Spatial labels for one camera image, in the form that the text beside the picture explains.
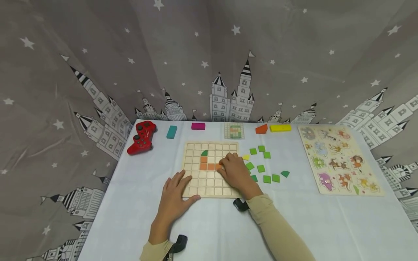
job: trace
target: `wooden animal puzzle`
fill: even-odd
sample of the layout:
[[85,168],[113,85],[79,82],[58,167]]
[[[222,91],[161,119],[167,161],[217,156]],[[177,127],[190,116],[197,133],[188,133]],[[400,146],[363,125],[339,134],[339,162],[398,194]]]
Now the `wooden animal puzzle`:
[[199,194],[202,198],[238,198],[240,194],[216,170],[219,161],[228,153],[238,153],[236,142],[187,142],[184,149],[184,177],[192,179],[184,189],[183,197]]
[[384,196],[375,174],[344,126],[298,126],[321,194]]

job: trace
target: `beige sleeve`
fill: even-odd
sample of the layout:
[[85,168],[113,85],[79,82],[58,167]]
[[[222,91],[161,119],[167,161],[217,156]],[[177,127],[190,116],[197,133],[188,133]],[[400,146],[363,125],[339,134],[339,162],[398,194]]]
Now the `beige sleeve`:
[[166,240],[158,245],[151,245],[147,242],[142,248],[142,254],[139,257],[140,261],[162,261],[168,251],[170,251],[172,242]]
[[253,197],[247,200],[247,204],[276,260],[315,261],[305,242],[274,207],[267,194]]

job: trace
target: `orange block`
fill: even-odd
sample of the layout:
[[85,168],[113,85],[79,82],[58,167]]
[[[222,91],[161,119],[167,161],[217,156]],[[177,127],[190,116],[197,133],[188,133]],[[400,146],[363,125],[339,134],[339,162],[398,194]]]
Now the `orange block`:
[[267,124],[261,125],[260,127],[255,128],[255,133],[257,134],[266,134]]

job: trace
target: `magenta block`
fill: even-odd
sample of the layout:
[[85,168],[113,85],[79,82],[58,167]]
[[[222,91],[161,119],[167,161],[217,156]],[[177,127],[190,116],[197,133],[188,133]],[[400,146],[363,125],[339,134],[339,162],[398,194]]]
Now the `magenta block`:
[[204,123],[193,122],[191,124],[191,129],[205,130],[205,126],[206,125]]

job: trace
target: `child's hand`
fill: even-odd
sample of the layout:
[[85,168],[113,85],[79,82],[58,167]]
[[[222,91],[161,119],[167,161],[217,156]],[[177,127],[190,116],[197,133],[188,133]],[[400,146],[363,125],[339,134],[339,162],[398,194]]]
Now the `child's hand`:
[[237,153],[228,153],[225,158],[219,161],[219,164],[223,165],[225,169],[217,171],[231,187],[238,189],[246,200],[263,194],[258,184],[251,178],[244,160],[242,157],[238,157]]

